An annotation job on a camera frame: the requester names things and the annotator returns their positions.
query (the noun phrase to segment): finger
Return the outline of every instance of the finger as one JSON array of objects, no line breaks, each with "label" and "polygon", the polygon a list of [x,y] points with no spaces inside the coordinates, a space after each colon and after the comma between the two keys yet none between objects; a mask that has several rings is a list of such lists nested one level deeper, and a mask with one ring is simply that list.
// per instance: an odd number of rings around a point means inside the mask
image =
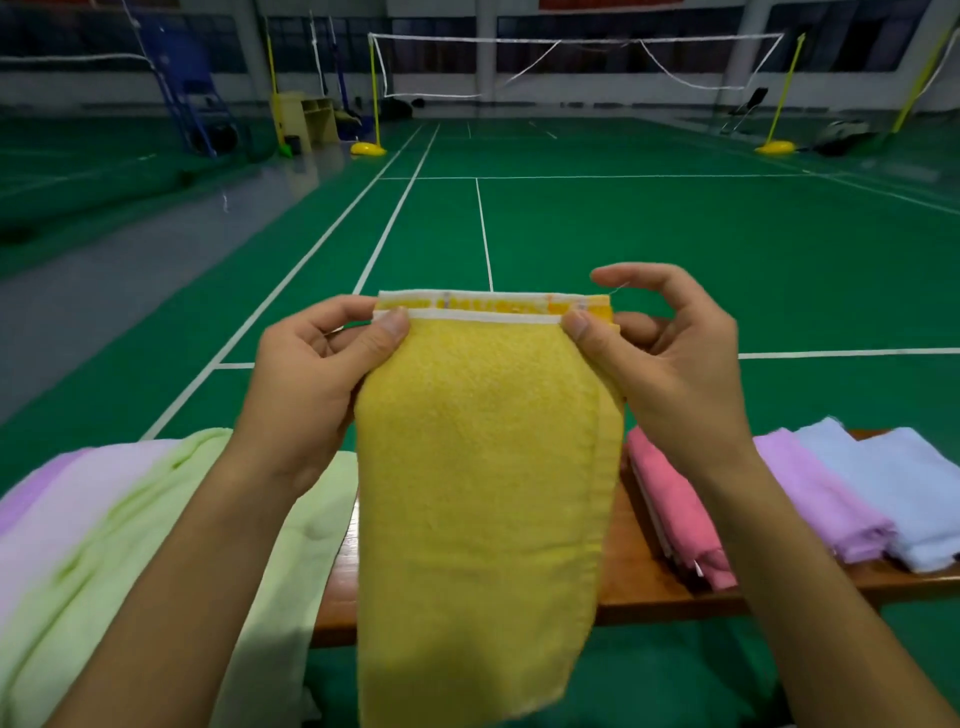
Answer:
[{"label": "finger", "polygon": [[395,308],[357,334],[340,353],[331,357],[336,371],[349,387],[356,386],[370,370],[390,358],[410,330],[410,319],[403,307]]},{"label": "finger", "polygon": [[673,319],[647,316],[645,313],[621,311],[613,314],[613,322],[620,327],[620,335],[635,347],[649,349],[666,330]]},{"label": "finger", "polygon": [[366,326],[344,328],[327,336],[326,341],[334,353],[342,352],[353,342],[354,339],[356,339],[357,336],[363,333],[364,329],[366,328]]},{"label": "finger", "polygon": [[585,311],[568,311],[561,325],[580,351],[612,376],[622,389],[649,357],[620,336],[615,327]]},{"label": "finger", "polygon": [[314,303],[279,323],[292,330],[310,346],[317,339],[351,321],[369,321],[373,316],[376,298],[372,296],[334,296]]},{"label": "finger", "polygon": [[628,285],[657,291],[675,311],[681,308],[719,308],[703,286],[679,265],[616,263],[594,268],[590,279],[609,288]]}]

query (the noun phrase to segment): light green towel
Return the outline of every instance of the light green towel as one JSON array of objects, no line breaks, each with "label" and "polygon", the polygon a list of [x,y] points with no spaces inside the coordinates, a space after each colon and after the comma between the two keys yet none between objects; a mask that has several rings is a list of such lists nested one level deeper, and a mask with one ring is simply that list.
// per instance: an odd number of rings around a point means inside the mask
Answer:
[{"label": "light green towel", "polygon": [[[19,605],[0,635],[3,728],[39,728],[53,712],[229,436],[228,429],[209,429],[185,439]],[[356,456],[338,452],[287,517],[211,725],[300,725],[310,636],[356,490]]]}]

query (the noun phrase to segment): light blue towel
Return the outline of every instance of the light blue towel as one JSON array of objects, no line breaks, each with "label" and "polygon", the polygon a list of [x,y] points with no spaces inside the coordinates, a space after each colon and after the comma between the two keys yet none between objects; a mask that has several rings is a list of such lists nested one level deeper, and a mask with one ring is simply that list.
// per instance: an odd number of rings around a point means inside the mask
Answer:
[{"label": "light blue towel", "polygon": [[898,535],[889,551],[912,571],[945,569],[960,552],[960,468],[916,430],[899,427],[857,442],[828,417],[797,437],[880,513]]}]

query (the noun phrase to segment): folded towel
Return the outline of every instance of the folded towel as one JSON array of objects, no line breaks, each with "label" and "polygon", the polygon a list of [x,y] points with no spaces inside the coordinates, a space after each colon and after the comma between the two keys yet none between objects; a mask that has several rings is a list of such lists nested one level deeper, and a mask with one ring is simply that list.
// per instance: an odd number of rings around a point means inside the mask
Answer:
[{"label": "folded towel", "polygon": [[693,486],[639,427],[627,433],[627,448],[677,560],[699,569],[714,590],[736,586],[720,537]]},{"label": "folded towel", "polygon": [[110,506],[177,443],[153,440],[69,452],[8,493],[28,495],[32,502],[0,534],[0,631],[30,586],[47,578]]},{"label": "folded towel", "polygon": [[858,497],[788,429],[754,438],[770,472],[801,517],[844,562],[878,559],[895,535],[893,522]]},{"label": "folded towel", "polygon": [[622,399],[560,326],[606,296],[402,291],[410,333],[357,399],[365,728],[560,699],[596,612]]},{"label": "folded towel", "polygon": [[889,552],[918,572],[944,569],[960,551],[960,468],[915,430],[857,442],[833,418],[797,437],[858,496],[891,518]]},{"label": "folded towel", "polygon": [[30,507],[70,463],[89,449],[84,448],[58,455],[14,485],[0,499],[0,536],[9,531],[23,517],[23,514],[30,510]]},{"label": "folded towel", "polygon": [[[220,455],[230,431],[183,440],[121,498],[0,633],[0,725],[39,728],[101,640],[137,576]],[[307,649],[357,488],[338,452],[277,536],[210,725],[300,727]]]}]

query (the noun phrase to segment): yellow post base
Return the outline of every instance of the yellow post base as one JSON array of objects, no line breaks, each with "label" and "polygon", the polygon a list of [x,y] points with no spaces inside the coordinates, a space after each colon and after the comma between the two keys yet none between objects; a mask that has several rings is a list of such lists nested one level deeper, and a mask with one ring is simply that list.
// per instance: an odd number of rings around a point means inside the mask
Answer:
[{"label": "yellow post base", "polygon": [[759,155],[778,157],[779,155],[792,155],[797,151],[797,145],[792,141],[774,139],[773,141],[768,141],[766,144],[757,147],[754,149],[754,151]]},{"label": "yellow post base", "polygon": [[350,145],[350,153],[362,157],[383,157],[387,150],[379,144],[372,144],[369,141],[357,141]]}]

